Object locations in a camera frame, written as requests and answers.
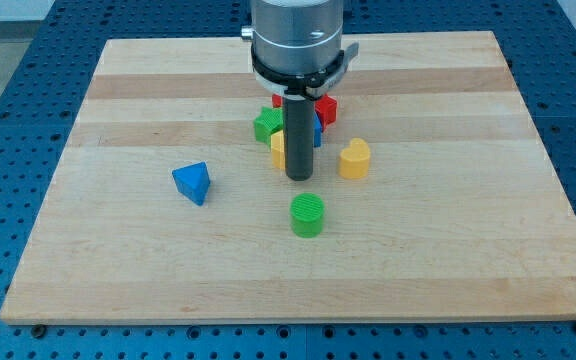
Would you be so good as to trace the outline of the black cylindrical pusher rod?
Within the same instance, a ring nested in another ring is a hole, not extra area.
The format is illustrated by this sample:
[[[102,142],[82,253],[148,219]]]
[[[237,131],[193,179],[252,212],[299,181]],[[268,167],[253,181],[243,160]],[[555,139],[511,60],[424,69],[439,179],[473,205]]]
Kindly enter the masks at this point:
[[[314,102],[284,98],[282,115],[286,175],[305,181],[313,174]]]

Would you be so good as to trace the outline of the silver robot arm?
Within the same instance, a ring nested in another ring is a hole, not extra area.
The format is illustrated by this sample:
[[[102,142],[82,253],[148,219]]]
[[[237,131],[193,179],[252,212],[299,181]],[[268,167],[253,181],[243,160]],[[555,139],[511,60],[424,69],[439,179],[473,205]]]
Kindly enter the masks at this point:
[[[253,71],[282,98],[285,172],[304,181],[313,174],[315,102],[340,82],[358,47],[342,48],[340,0],[255,0],[250,10],[242,35]]]

